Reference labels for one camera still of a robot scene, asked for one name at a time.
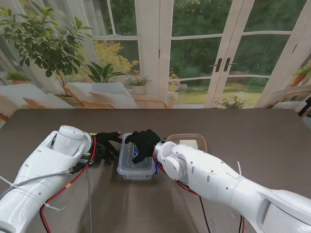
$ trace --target robotic arm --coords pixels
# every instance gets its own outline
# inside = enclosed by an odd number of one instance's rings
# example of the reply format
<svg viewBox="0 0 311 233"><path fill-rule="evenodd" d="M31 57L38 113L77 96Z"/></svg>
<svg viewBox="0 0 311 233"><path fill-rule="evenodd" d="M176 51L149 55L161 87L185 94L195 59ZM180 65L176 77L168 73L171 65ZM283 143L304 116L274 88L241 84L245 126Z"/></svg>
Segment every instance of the robotic arm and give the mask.
<svg viewBox="0 0 311 233"><path fill-rule="evenodd" d="M116 154L109 140L121 142L119 135L97 134L97 141L107 148L104 159ZM20 167L13 188L0 196L0 233L25 232L45 201L64 187L67 181L65 175L74 173L72 168L92 145L92 135L75 127L63 125L59 131L53 131ZM27 183L29 179L42 176L47 177ZM17 187L21 182L26 184Z"/></svg>
<svg viewBox="0 0 311 233"><path fill-rule="evenodd" d="M217 157L161 141L154 151L167 175L211 201L238 211L258 233L310 233L311 200L254 183Z"/></svg>

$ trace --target black connector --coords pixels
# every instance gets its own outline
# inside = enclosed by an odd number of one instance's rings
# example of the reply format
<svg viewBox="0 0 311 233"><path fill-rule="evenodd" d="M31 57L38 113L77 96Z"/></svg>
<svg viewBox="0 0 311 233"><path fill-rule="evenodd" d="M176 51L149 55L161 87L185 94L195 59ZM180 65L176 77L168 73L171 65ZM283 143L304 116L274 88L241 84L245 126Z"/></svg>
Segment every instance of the black connector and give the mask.
<svg viewBox="0 0 311 233"><path fill-rule="evenodd" d="M77 163L76 166L72 167L70 169L70 174L73 175L79 171L81 171L84 167L86 166L86 164L82 164L82 163Z"/></svg>

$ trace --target plastic container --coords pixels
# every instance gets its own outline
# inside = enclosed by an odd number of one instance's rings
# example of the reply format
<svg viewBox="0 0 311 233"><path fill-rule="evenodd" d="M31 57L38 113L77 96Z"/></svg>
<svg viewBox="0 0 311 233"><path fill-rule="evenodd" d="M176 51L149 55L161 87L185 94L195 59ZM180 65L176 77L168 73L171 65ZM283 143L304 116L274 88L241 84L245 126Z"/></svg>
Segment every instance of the plastic container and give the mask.
<svg viewBox="0 0 311 233"><path fill-rule="evenodd" d="M195 149L207 152L205 139L197 133L173 134L170 135L167 140L176 144L185 144Z"/></svg>
<svg viewBox="0 0 311 233"><path fill-rule="evenodd" d="M122 136L121 151L117 172L125 180L150 180L156 171L155 163L152 157L145 158L142 162L134 164L132 159L137 156L137 147L133 143L125 144L125 139L131 133L125 133Z"/></svg>

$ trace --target door handle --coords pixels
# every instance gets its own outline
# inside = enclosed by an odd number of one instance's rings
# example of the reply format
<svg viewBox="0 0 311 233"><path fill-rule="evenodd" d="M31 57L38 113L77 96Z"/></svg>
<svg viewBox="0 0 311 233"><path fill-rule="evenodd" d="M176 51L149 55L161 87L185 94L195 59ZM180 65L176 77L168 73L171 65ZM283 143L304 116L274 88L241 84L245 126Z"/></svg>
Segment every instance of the door handle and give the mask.
<svg viewBox="0 0 311 233"><path fill-rule="evenodd" d="M225 67L224 67L224 72L226 72L228 70L228 66L230 65L236 65L237 63L229 63L230 62L230 57L227 58L226 62L225 62Z"/></svg>
<svg viewBox="0 0 311 233"><path fill-rule="evenodd" d="M217 64L209 65L209 66L210 66L210 67L216 67L215 72L219 72L219 69L220 69L220 65L221 65L221 63L222 63L222 60L223 60L222 58L219 58Z"/></svg>

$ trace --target black glove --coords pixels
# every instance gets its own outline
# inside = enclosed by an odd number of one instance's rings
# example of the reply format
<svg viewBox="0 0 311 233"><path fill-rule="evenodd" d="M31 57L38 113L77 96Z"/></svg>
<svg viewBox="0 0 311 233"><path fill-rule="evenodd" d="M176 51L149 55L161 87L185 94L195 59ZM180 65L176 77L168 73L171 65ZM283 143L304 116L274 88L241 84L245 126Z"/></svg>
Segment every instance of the black glove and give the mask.
<svg viewBox="0 0 311 233"><path fill-rule="evenodd" d="M118 151L109 141L114 141L121 143L122 139L119 138L120 133L98 133L96 136L96 154L94 160L104 159L106 163L110 163L110 160L113 161L115 156L118 156Z"/></svg>
<svg viewBox="0 0 311 233"><path fill-rule="evenodd" d="M146 157L151 157L154 153L155 146L161 141L159 136L152 130L133 132L129 135L125 143L132 142L138 148L138 155L132 160L134 164L142 162Z"/></svg>

